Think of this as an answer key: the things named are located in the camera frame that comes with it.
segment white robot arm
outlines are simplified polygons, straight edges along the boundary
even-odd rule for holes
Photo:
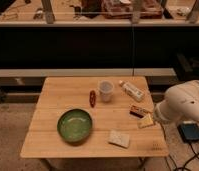
[[[199,123],[199,81],[193,80],[170,87],[165,98],[158,103],[154,119],[160,123],[171,123],[181,118]]]

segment table leg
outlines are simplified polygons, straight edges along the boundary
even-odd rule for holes
[[[48,162],[47,159],[39,159],[41,163],[48,169],[48,171],[53,171],[54,167]]]
[[[145,165],[146,165],[146,163],[149,161],[150,157],[145,157],[144,159],[139,158],[139,159],[140,159],[141,164],[138,166],[137,169],[138,170],[143,170]]]

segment green bowl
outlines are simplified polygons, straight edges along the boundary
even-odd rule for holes
[[[57,123],[57,131],[69,143],[81,142],[89,136],[91,130],[92,119],[88,112],[82,109],[65,112]]]

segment table top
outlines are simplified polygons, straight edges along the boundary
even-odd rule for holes
[[[103,103],[97,92],[98,82],[110,80],[115,90],[112,101]],[[129,81],[145,92],[138,103],[118,85]],[[94,108],[89,104],[89,93],[97,94]],[[168,148],[160,124],[139,129],[139,118],[130,115],[131,105],[153,111],[153,102],[144,77],[49,77],[45,80],[34,112],[21,157],[23,158],[88,158],[88,157],[150,157],[167,156]],[[59,136],[60,116],[74,108],[90,113],[93,131],[81,145],[72,146]],[[129,148],[108,143],[111,130],[130,135]]]

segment white cup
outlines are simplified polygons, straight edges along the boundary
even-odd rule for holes
[[[103,80],[99,82],[99,94],[100,98],[103,102],[109,102],[111,101],[114,85],[112,82]]]

